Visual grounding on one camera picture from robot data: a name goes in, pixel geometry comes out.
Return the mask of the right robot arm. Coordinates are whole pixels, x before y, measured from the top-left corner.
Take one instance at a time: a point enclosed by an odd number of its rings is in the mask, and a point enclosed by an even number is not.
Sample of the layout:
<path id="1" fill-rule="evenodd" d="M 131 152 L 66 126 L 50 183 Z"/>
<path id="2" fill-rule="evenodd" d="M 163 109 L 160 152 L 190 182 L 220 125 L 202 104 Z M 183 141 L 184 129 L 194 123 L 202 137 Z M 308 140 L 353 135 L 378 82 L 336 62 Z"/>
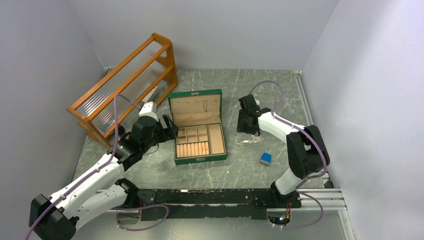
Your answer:
<path id="1" fill-rule="evenodd" d="M 259 136 L 267 132 L 286 144 L 288 169 L 271 184 L 270 202 L 282 207 L 289 194 L 311 178 L 319 178 L 330 164 L 324 140 L 315 125 L 303 126 L 290 122 L 269 108 L 260 108 L 252 94 L 241 97 L 237 128 L 239 133 Z"/>

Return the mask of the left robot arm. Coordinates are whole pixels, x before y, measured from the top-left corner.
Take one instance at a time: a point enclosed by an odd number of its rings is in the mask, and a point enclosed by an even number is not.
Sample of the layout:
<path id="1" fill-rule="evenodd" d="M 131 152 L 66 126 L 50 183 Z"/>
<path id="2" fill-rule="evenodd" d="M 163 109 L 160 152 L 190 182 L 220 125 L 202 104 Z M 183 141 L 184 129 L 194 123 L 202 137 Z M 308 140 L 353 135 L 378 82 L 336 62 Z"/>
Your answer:
<path id="1" fill-rule="evenodd" d="M 177 138 L 179 128 L 167 114 L 162 117 L 140 116 L 131 131 L 115 139 L 111 150 L 80 177 L 50 196 L 35 197 L 25 238 L 35 233 L 42 240 L 69 240 L 108 210 L 139 207 L 139 188 L 122 176 L 151 147 Z"/>

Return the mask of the green jewelry box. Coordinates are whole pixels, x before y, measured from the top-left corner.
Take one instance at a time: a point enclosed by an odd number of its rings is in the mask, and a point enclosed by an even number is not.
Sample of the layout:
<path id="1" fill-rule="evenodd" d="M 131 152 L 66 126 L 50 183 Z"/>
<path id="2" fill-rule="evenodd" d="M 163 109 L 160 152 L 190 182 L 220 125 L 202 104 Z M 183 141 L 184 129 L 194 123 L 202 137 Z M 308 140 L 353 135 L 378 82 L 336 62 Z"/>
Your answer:
<path id="1" fill-rule="evenodd" d="M 171 119 L 178 126 L 174 162 L 188 165 L 227 159 L 222 128 L 222 90 L 172 92 Z"/>

